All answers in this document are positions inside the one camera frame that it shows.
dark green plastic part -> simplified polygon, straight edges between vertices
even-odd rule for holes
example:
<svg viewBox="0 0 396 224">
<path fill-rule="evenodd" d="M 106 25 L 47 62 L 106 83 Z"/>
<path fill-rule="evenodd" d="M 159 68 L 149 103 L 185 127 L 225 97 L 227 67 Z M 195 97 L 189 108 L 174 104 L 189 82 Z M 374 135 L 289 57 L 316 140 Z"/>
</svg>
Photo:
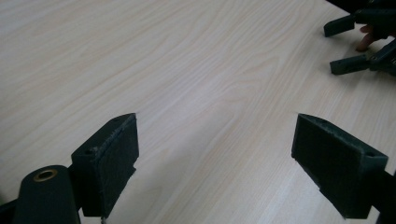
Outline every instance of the dark green plastic part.
<svg viewBox="0 0 396 224">
<path fill-rule="evenodd" d="M 108 217 L 139 157 L 135 114 L 110 120 L 72 154 L 70 167 L 85 217 Z"/>
<path fill-rule="evenodd" d="M 325 119 L 300 114 L 291 156 L 345 218 L 367 218 L 388 157 Z"/>
</svg>

black mechanical part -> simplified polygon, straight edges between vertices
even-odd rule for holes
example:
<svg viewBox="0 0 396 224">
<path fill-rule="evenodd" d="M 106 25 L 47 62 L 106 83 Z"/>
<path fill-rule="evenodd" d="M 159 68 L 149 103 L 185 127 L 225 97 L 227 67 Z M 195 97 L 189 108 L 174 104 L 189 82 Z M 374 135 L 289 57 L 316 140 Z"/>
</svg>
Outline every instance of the black mechanical part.
<svg viewBox="0 0 396 224">
<path fill-rule="evenodd" d="M 86 217 L 108 217 L 139 157 L 135 115 L 109 121 L 72 154 Z"/>
<path fill-rule="evenodd" d="M 109 216 L 139 157 L 135 114 L 112 119 L 72 154 L 73 164 L 26 176 L 17 200 L 0 206 L 0 223 L 79 223 Z"/>
<path fill-rule="evenodd" d="M 350 15 L 328 22 L 324 26 L 326 37 L 352 30 L 355 28 L 355 23 L 371 25 L 375 39 L 386 39 L 389 34 L 396 31 L 396 1 L 329 0 L 329 2 L 349 12 Z M 331 62 L 331 69 L 335 75 L 370 69 L 396 76 L 396 41 L 393 40 L 387 44 L 368 60 L 364 55 L 361 55 Z"/>
<path fill-rule="evenodd" d="M 345 218 L 367 218 L 373 205 L 381 223 L 396 223 L 396 177 L 388 157 L 325 119 L 299 114 L 291 156 Z"/>
<path fill-rule="evenodd" d="M 66 167 L 47 166 L 22 180 L 12 223 L 79 223 L 72 183 Z"/>
</svg>

screw hole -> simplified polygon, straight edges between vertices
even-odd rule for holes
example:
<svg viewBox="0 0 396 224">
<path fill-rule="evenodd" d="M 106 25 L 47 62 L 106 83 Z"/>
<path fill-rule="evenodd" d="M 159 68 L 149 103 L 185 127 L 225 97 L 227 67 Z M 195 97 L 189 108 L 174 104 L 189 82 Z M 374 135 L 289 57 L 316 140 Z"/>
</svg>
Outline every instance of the screw hole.
<svg viewBox="0 0 396 224">
<path fill-rule="evenodd" d="M 57 170 L 54 169 L 50 169 L 50 170 L 45 170 L 42 171 L 40 173 L 38 173 L 37 175 L 35 175 L 35 177 L 33 178 L 33 180 L 35 182 L 43 182 L 49 179 L 52 179 L 53 177 L 55 177 L 58 174 Z"/>
<path fill-rule="evenodd" d="M 368 157 L 374 157 L 375 154 L 373 152 L 366 152 L 366 156 Z"/>
</svg>

tabletop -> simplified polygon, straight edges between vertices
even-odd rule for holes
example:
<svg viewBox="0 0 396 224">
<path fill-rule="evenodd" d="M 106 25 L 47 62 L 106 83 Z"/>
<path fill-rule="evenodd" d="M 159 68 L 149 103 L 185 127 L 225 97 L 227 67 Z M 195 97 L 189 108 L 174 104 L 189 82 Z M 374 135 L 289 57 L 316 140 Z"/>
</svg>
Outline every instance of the tabletop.
<svg viewBox="0 0 396 224">
<path fill-rule="evenodd" d="M 396 78 L 330 72 L 359 55 L 358 29 L 323 35 L 345 15 L 323 0 L 1 1 L 0 203 L 136 113 L 137 170 L 107 223 L 375 223 L 374 208 L 343 219 L 290 156 L 305 113 L 396 170 Z"/>
</svg>

